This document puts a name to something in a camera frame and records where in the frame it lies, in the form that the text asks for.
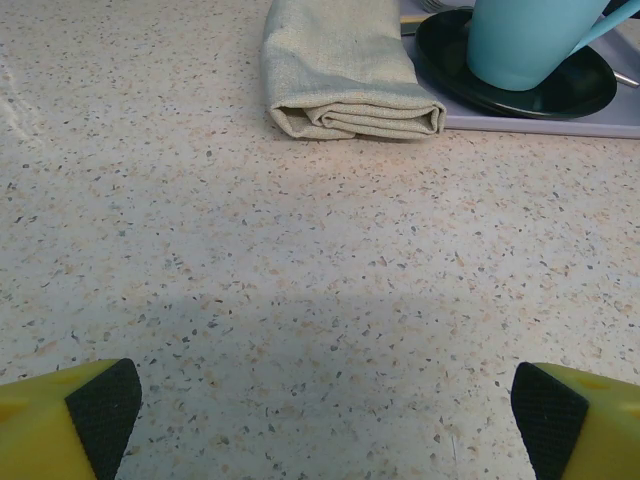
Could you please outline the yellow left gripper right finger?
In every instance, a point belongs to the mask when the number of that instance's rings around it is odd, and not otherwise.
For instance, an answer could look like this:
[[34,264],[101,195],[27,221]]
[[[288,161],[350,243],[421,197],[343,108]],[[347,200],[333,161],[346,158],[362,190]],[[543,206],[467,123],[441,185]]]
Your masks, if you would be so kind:
[[511,408],[538,479],[637,479],[639,387],[590,372],[522,362]]

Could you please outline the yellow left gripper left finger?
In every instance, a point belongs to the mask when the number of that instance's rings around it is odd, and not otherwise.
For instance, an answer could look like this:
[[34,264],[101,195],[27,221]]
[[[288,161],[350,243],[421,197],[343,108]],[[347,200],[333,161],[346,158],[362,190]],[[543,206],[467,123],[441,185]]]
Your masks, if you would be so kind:
[[142,402],[135,363],[99,360],[1,387],[3,479],[114,479]]

